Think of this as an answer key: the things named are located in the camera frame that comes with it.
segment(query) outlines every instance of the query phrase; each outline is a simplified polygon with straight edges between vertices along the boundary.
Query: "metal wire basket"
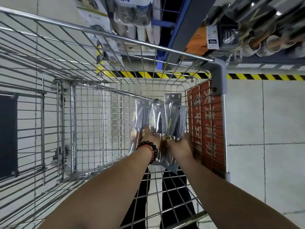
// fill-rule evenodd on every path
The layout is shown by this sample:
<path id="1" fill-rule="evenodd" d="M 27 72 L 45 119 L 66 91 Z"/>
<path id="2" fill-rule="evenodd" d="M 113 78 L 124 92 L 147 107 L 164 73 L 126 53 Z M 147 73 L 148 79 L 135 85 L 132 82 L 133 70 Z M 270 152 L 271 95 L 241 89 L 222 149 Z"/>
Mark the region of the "metal wire basket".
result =
<path id="1" fill-rule="evenodd" d="M 115 40 L 119 51 L 97 46 L 89 34 Z M 140 52 L 130 51 L 129 44 Z M 143 55 L 143 47 L 155 55 Z M 157 50 L 183 59 L 157 61 Z M 124 64 L 101 59 L 107 51 L 122 56 Z M 196 61 L 184 65 L 188 58 Z M 196 157 L 226 177 L 222 61 L 5 7 L 0 7 L 0 59 L 0 101 L 7 104 L 1 114 L 9 112 L 16 126 L 10 129 L 13 146 L 1 152 L 0 228 L 38 227 L 75 189 L 127 156 L 135 97 L 162 100 L 165 92 L 181 93 L 183 105 L 190 107 L 187 130 L 193 133 Z M 157 62 L 163 70 L 155 70 Z M 124 227 L 141 221 L 158 226 L 159 221 L 164 228 L 162 214 L 168 209 L 162 209 L 162 193 L 178 188 L 160 187 L 161 167 L 149 171 L 146 215 Z M 177 218 L 174 228 L 207 215 L 190 185 L 184 187 L 191 199 L 182 205 L 192 202 L 195 213 L 184 221 Z M 156 212 L 150 199 L 157 199 Z"/>

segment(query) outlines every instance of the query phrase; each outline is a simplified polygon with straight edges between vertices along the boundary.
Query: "leg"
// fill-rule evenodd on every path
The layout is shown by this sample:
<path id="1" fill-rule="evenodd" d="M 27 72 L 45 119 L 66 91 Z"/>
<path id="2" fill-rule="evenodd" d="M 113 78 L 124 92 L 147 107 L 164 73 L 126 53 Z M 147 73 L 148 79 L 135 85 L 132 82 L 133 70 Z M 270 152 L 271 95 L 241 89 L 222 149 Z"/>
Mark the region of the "leg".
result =
<path id="1" fill-rule="evenodd" d="M 132 223 L 132 219 L 134 217 L 133 221 L 137 221 L 140 219 L 145 218 L 145 212 L 146 212 L 146 195 L 149 191 L 149 185 L 150 185 L 150 173 L 148 171 L 148 168 L 145 171 L 145 174 L 143 176 L 143 181 L 141 181 L 140 187 L 135 194 L 135 198 L 138 196 L 138 199 L 134 199 L 132 201 L 132 204 L 130 205 L 128 212 L 126 213 L 123 222 L 121 223 L 121 226 L 124 226 L 126 224 Z M 134 229 L 145 229 L 145 220 L 136 223 L 133 225 Z"/>
<path id="2" fill-rule="evenodd" d="M 162 209 L 163 210 L 172 208 L 172 205 L 177 206 L 179 204 L 183 204 L 184 202 L 187 202 L 192 199 L 190 196 L 190 193 L 188 191 L 188 188 L 186 187 L 186 177 L 185 176 L 178 177 L 180 175 L 184 175 L 182 170 L 179 170 L 177 174 L 174 174 L 173 172 L 168 172 L 166 169 L 165 172 L 163 173 L 163 180 L 162 180 L 162 190 L 163 191 L 182 187 L 182 188 L 179 188 L 176 190 L 166 191 L 166 192 L 162 193 Z M 169 210 L 162 214 L 163 224 L 164 224 L 165 228 L 177 223 L 177 218 L 180 222 L 180 221 L 190 217 L 191 216 L 190 212 L 192 213 L 192 215 L 195 215 L 193 203 L 189 202 L 186 205 L 183 204 L 182 206 L 175 208 L 174 211 Z M 189 226 L 187 226 L 185 228 L 198 229 L 196 222 L 190 224 Z"/>

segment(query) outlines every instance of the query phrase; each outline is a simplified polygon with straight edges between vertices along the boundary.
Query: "black bead bracelet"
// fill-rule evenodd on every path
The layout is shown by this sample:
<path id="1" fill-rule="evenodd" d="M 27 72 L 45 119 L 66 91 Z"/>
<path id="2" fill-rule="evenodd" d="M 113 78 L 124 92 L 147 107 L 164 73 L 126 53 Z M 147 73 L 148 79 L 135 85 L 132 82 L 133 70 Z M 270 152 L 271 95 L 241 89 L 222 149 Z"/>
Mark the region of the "black bead bracelet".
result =
<path id="1" fill-rule="evenodd" d="M 137 147 L 137 149 L 139 148 L 139 147 L 141 147 L 141 146 L 143 146 L 143 145 L 149 145 L 149 146 L 151 146 L 151 148 L 153 149 L 153 158 L 151 159 L 151 161 L 150 161 L 150 164 L 152 164 L 155 160 L 156 160 L 156 157 L 157 157 L 157 155 L 158 155 L 158 149 L 157 149 L 157 147 L 153 144 L 153 142 L 149 142 L 149 141 L 142 141 L 139 145 L 138 145 L 138 147 Z"/>

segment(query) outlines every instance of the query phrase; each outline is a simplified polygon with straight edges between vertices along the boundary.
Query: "hand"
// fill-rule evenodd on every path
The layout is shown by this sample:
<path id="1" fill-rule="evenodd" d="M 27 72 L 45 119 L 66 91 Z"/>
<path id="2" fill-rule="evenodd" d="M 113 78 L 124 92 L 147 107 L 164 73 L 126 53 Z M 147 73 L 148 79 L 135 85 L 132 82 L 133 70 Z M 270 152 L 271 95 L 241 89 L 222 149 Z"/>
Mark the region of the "hand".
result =
<path id="1" fill-rule="evenodd" d="M 175 142 L 171 140 L 169 146 L 173 153 L 174 158 L 180 163 L 185 159 L 193 158 L 193 142 L 192 136 L 189 133 L 185 133 L 181 141 Z"/>
<path id="2" fill-rule="evenodd" d="M 144 129 L 143 129 L 143 138 L 142 138 L 142 141 L 149 141 L 149 142 L 152 142 L 156 147 L 157 149 L 159 149 L 160 147 L 160 138 L 155 136 L 149 126 L 145 126 Z"/>

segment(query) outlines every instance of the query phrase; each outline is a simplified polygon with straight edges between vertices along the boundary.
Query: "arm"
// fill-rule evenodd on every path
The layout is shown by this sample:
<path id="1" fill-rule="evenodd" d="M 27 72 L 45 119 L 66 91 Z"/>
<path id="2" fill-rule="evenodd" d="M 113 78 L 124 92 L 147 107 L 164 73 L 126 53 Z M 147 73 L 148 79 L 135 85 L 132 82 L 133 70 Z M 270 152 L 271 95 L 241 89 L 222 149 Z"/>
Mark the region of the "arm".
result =
<path id="1" fill-rule="evenodd" d="M 180 142 L 171 142 L 170 146 L 217 228 L 299 228 L 267 204 L 199 164 L 193 158 L 189 142 L 190 140 L 184 138 Z"/>
<path id="2" fill-rule="evenodd" d="M 160 144 L 149 128 L 143 140 Z M 151 150 L 142 147 L 115 163 L 72 193 L 39 229 L 119 228 L 151 158 Z"/>

